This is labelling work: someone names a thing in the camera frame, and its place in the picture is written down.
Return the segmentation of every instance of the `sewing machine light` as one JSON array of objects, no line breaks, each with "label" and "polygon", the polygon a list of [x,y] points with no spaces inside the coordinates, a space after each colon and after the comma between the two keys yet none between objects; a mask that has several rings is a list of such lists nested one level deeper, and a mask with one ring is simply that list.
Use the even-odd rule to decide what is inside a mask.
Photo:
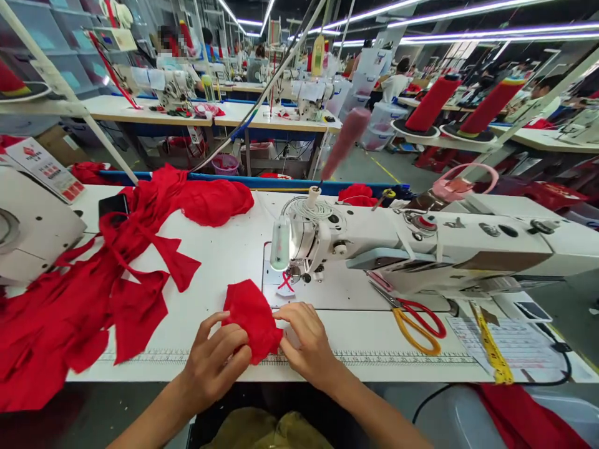
[{"label": "sewing machine light", "polygon": [[273,225],[273,242],[270,249],[270,266],[275,271],[285,271],[290,261],[291,222],[281,215]]}]

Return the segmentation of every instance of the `phone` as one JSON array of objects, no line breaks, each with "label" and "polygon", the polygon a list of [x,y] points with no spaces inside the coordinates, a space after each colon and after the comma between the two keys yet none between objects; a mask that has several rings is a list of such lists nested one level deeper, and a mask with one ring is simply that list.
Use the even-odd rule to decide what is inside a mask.
[{"label": "phone", "polygon": [[[127,205],[127,196],[124,193],[119,193],[115,196],[109,196],[103,200],[98,201],[98,215],[99,218],[110,212],[121,212],[122,214],[129,215],[129,206]],[[127,219],[127,215],[115,215],[110,220],[113,226],[116,226]]]}]

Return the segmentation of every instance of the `tape measure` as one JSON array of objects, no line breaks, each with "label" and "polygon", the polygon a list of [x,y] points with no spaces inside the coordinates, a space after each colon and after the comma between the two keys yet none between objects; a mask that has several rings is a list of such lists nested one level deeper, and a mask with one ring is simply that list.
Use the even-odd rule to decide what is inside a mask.
[{"label": "tape measure", "polygon": [[476,322],[480,328],[480,339],[482,340],[482,345],[487,353],[487,359],[495,369],[495,384],[512,385],[514,383],[514,376],[512,375],[512,370],[510,370],[510,365],[507,364],[501,351],[499,351],[497,344],[493,340],[493,336],[491,335],[491,331],[487,326],[487,321],[485,321],[479,305],[475,301],[469,302],[474,317],[476,318]]}]

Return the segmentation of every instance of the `red fabric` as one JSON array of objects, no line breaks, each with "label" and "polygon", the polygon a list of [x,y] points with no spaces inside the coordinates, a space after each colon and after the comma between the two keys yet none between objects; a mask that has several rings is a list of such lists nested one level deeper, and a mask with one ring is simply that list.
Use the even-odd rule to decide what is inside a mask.
[{"label": "red fabric", "polygon": [[535,120],[531,120],[529,123],[524,125],[525,128],[531,129],[551,129],[555,125],[551,123],[549,120],[545,120],[544,118],[537,118]]},{"label": "red fabric", "polygon": [[229,285],[223,310],[231,312],[223,326],[237,323],[248,333],[252,365],[276,354],[283,330],[277,328],[268,301],[251,279]]},{"label": "red fabric", "polygon": [[121,185],[120,183],[114,183],[106,180],[100,175],[101,170],[114,171],[114,168],[109,167],[106,169],[105,165],[101,162],[79,162],[73,164],[71,167],[71,173],[83,184],[96,184],[96,185]]},{"label": "red fabric", "polygon": [[25,83],[14,74],[4,61],[0,60],[0,92],[9,94],[23,87],[25,87]]},{"label": "red fabric", "polygon": [[408,92],[420,92],[421,90],[422,90],[422,87],[420,87],[419,85],[414,84],[414,83],[410,83],[406,89],[406,91],[408,91]]},{"label": "red fabric", "polygon": [[[116,364],[146,348],[168,313],[165,283],[172,276],[183,291],[200,267],[178,252],[179,239],[156,235],[173,211],[186,208],[198,223],[220,226],[253,205],[251,192],[241,184],[187,181],[186,171],[170,165],[155,171],[152,181],[122,192],[130,214],[116,228],[110,222],[114,214],[102,217],[104,242],[96,253],[73,262],[91,249],[93,240],[67,251],[57,261],[65,268],[43,274],[24,294],[0,301],[0,412],[45,406],[62,388],[69,369],[82,372],[103,353],[112,325]],[[198,198],[203,201],[199,208]],[[130,267],[150,243],[170,273]]]},{"label": "red fabric", "polygon": [[474,387],[509,449],[582,449],[587,443],[519,385]]},{"label": "red fabric", "polygon": [[365,184],[352,184],[339,192],[339,201],[343,201],[352,206],[372,207],[377,199],[373,198],[373,191]]}]

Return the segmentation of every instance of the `scissors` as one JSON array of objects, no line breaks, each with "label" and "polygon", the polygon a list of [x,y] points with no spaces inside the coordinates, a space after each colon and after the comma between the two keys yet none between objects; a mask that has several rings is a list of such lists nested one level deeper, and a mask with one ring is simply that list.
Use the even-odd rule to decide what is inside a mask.
[{"label": "scissors", "polygon": [[[439,345],[439,342],[435,337],[442,339],[445,338],[445,336],[447,335],[447,330],[445,329],[445,326],[443,325],[439,317],[432,310],[430,310],[426,306],[423,306],[419,302],[408,301],[407,299],[393,297],[389,293],[387,293],[381,286],[378,286],[375,282],[370,281],[370,283],[373,285],[375,290],[383,298],[385,298],[388,303],[390,303],[392,307],[391,310],[393,311],[393,316],[395,317],[395,321],[399,326],[399,330],[404,335],[404,337],[412,344],[412,346],[414,346],[423,354],[439,355],[441,353],[441,346]],[[416,319],[416,321],[422,325],[422,327],[420,327],[417,323],[412,321],[404,313],[404,311],[401,310],[401,307],[403,307],[406,310],[406,312],[409,312]],[[437,329],[433,329],[431,325],[428,324],[424,320],[424,318],[422,318],[420,314],[413,309],[413,307],[422,310],[428,316],[430,316],[432,320],[435,322]],[[420,333],[424,338],[426,338],[431,343],[432,349],[425,348],[416,340],[414,340],[414,338],[410,335],[410,333],[407,330],[406,323],[408,323],[418,333]]]}]

